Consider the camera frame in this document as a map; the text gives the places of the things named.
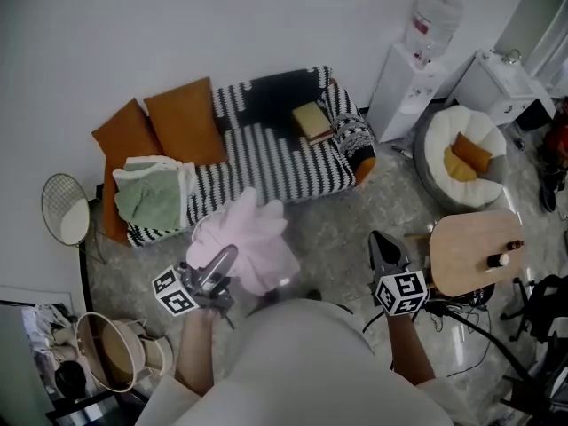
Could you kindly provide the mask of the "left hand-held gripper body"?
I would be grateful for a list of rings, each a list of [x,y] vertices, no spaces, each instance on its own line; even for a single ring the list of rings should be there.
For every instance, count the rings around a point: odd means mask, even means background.
[[[211,309],[224,317],[234,304],[230,280],[209,267],[194,269],[186,262],[169,266],[153,280],[154,297],[172,316]]]

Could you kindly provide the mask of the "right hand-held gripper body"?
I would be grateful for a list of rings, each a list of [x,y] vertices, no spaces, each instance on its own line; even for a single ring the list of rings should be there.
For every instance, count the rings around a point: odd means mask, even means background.
[[[389,316],[418,312],[429,297],[422,270],[410,272],[395,265],[375,268],[374,298]]]

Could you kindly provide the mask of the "pink cloth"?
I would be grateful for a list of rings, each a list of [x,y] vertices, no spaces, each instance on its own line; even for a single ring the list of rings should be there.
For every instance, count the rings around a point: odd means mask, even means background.
[[[234,245],[238,256],[228,275],[249,293],[263,296],[300,272],[283,238],[287,225],[281,201],[259,205],[256,189],[247,187],[236,200],[227,201],[198,222],[186,262],[195,269],[203,268],[221,249]]]

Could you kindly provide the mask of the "orange sofa with striped cover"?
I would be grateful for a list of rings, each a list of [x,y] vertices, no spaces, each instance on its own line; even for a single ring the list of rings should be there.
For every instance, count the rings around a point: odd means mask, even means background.
[[[106,158],[103,222],[106,235],[143,247],[182,233],[253,187],[260,204],[316,199],[360,185],[375,165],[369,127],[330,67],[310,67],[221,88],[211,84],[213,115],[227,161],[196,167],[198,188],[190,197],[186,229],[158,231],[124,221],[114,204],[115,167]],[[315,102],[333,136],[309,145],[292,111]]]

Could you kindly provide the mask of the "person's right forearm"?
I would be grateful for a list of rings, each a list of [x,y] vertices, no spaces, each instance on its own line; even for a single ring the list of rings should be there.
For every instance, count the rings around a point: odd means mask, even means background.
[[[436,378],[409,315],[387,317],[393,370],[412,385]]]

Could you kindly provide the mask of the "person's left forearm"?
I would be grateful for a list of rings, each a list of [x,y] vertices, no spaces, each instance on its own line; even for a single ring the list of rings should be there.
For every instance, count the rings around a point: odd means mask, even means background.
[[[214,385],[213,330],[219,318],[214,309],[199,309],[186,314],[182,326],[174,377],[200,397]]]

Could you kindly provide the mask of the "light wooden side table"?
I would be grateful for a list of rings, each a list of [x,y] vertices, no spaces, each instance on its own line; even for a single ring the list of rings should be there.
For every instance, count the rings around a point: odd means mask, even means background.
[[[430,235],[432,282],[457,297],[513,279],[525,270],[526,247],[507,251],[506,244],[523,238],[517,214],[508,209],[446,216]],[[509,255],[509,264],[488,271],[486,259],[500,253]]]

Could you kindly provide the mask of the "beige laundry basket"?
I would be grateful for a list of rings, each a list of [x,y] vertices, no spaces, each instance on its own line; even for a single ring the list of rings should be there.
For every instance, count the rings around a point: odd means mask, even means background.
[[[171,370],[170,342],[151,337],[145,325],[145,319],[109,319],[97,312],[87,312],[78,320],[77,348],[97,383],[122,393],[151,375],[163,376]]]

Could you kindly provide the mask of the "white grey bean bag chair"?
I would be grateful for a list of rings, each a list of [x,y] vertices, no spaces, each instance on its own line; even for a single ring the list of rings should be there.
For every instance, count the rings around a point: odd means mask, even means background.
[[[453,146],[459,132],[492,154],[487,172],[477,172],[477,179],[468,183],[450,178],[444,165],[444,151]],[[414,140],[414,164],[426,190],[445,209],[458,213],[484,209],[503,192],[507,143],[487,114],[451,106],[420,125]]]

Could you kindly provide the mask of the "green white fleece blanket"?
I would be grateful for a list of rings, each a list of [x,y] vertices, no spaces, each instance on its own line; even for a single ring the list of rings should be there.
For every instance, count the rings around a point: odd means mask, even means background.
[[[131,225],[158,231],[189,226],[187,208],[198,188],[195,164],[164,155],[134,156],[113,170],[114,204]]]

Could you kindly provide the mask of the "person's white shirt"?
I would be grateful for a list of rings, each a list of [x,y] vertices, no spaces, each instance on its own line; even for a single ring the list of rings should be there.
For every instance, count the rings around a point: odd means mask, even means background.
[[[306,298],[249,315],[203,397],[174,375],[135,426],[478,426],[450,382],[412,385],[379,364],[350,313]]]

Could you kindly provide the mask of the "black low stand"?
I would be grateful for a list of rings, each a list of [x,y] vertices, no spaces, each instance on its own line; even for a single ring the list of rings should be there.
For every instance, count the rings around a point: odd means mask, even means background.
[[[134,426],[148,400],[136,390],[106,390],[75,402],[59,399],[46,417],[52,426]]]

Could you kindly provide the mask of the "black metal stand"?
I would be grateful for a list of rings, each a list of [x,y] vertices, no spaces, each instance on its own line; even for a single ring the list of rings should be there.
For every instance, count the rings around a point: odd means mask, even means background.
[[[527,426],[568,426],[568,400],[557,398],[562,387],[568,386],[568,337],[560,336],[553,329],[556,319],[568,319],[568,276],[560,278],[551,274],[539,282],[531,281],[531,294],[526,293],[519,278],[513,279],[513,283],[519,286],[523,306],[517,312],[503,313],[500,319],[521,319],[517,333],[509,338],[511,342],[528,330],[531,337],[546,346],[544,361],[535,375],[531,375],[491,332],[452,311],[447,301],[430,301],[423,309],[440,318],[449,317],[461,322],[499,350],[517,373],[503,377],[511,383],[511,395],[510,399],[503,398],[501,403],[529,415]]]

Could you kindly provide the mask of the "red black bag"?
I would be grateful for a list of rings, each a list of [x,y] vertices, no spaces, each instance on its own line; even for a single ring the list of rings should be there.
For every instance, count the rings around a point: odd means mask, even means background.
[[[568,169],[568,97],[563,98],[559,105],[551,130],[543,140],[543,146],[552,162]]]

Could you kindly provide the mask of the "clear water bottle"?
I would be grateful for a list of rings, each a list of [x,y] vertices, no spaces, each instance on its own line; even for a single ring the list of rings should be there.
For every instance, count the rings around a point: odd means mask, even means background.
[[[461,0],[415,0],[404,45],[419,68],[444,55],[463,13]]]

